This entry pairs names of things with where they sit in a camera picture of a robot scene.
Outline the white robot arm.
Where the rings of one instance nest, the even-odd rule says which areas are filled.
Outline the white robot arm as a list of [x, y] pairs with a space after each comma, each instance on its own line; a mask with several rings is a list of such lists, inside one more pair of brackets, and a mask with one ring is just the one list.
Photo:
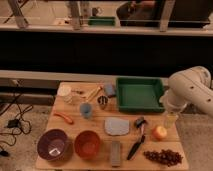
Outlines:
[[178, 115], [189, 103], [213, 117], [213, 90], [211, 73], [203, 66], [195, 66], [172, 74], [169, 88], [160, 97], [165, 109], [164, 127], [172, 127]]

